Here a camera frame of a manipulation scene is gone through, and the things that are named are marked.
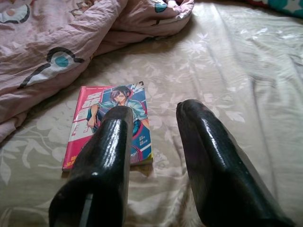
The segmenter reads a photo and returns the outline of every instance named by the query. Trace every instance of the beige floral bedsheet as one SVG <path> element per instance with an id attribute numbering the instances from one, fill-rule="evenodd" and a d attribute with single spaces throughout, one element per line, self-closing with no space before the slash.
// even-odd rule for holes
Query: beige floral bedsheet
<path id="1" fill-rule="evenodd" d="M 303 226 L 302 20 L 198 2 L 177 36 L 96 57 L 43 101 L 0 150 L 0 226 L 48 226 L 80 85 L 143 80 L 154 162 L 130 172 L 127 227 L 198 227 L 175 110 L 204 102 L 234 135 L 283 210 Z"/>

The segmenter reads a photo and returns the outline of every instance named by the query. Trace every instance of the book cover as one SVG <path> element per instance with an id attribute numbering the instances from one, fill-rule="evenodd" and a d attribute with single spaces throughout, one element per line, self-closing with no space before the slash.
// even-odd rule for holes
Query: book cover
<path id="1" fill-rule="evenodd" d="M 72 168 L 77 155 L 98 129 L 106 112 L 117 105 L 128 106 L 133 111 L 131 165 L 152 162 L 152 144 L 143 82 L 126 86 L 82 86 L 62 166 L 64 172 Z"/>

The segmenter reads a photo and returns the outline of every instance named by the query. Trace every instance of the pink comforter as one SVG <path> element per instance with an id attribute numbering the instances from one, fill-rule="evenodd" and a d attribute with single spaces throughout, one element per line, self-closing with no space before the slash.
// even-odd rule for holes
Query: pink comforter
<path id="1" fill-rule="evenodd" d="M 194 0 L 1 2 L 0 142 L 31 107 L 71 84 L 93 56 L 176 34 L 193 5 Z"/>

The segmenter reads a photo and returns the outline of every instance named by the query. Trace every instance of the comic book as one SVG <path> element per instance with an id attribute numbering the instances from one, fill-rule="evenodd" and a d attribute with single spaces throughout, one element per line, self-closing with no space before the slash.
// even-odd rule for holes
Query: comic book
<path id="1" fill-rule="evenodd" d="M 149 164 L 153 161 L 143 82 L 112 87 L 82 86 L 62 166 L 64 172 L 70 171 L 81 149 L 97 131 L 105 113 L 117 105 L 128 106 L 133 111 L 131 165 Z"/>

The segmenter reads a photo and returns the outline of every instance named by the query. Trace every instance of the pink fabric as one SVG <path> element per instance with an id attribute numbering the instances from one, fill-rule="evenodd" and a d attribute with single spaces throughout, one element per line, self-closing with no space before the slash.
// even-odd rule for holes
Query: pink fabric
<path id="1" fill-rule="evenodd" d="M 69 86 L 92 56 L 176 34 L 194 5 L 194 0 L 101 0 L 74 18 L 67 9 L 77 9 L 78 2 L 0 3 L 0 142 L 32 106 Z"/>

